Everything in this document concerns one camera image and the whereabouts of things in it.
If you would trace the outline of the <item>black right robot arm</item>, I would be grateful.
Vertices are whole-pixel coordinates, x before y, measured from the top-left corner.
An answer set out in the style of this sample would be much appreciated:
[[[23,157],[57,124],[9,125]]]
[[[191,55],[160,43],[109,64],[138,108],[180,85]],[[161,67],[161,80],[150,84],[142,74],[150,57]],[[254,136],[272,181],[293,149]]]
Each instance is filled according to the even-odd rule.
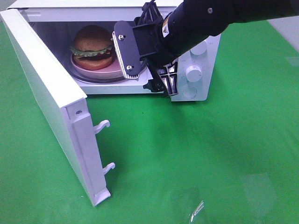
[[[176,93],[171,81],[159,78],[162,66],[201,43],[222,33],[229,24],[246,23],[299,14],[297,0],[185,0],[162,17],[154,1],[146,2],[134,19],[133,32],[141,60],[152,79],[144,85],[152,92]]]

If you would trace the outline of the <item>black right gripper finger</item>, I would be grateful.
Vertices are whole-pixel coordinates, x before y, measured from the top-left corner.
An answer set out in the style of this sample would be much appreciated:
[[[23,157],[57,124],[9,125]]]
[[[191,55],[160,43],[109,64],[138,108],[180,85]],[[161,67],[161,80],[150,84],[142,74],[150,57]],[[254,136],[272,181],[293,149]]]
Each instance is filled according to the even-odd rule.
[[[155,84],[153,82],[153,79],[148,80],[148,82],[145,85],[143,85],[143,89],[148,89],[151,92],[156,92]]]
[[[174,61],[158,69],[158,74],[164,85],[164,93],[166,96],[171,97],[178,94],[177,72],[178,72],[178,61]]]

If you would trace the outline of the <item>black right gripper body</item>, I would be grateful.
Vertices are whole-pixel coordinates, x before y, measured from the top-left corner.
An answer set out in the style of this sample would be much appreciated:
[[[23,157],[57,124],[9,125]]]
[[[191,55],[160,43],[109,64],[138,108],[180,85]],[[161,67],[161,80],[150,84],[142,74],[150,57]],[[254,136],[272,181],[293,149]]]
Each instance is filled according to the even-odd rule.
[[[162,45],[163,17],[154,1],[146,2],[142,7],[142,15],[134,19],[133,33],[138,46],[142,65],[146,65],[152,75],[156,92],[164,92],[164,85],[159,77],[158,69],[174,61],[178,61]]]

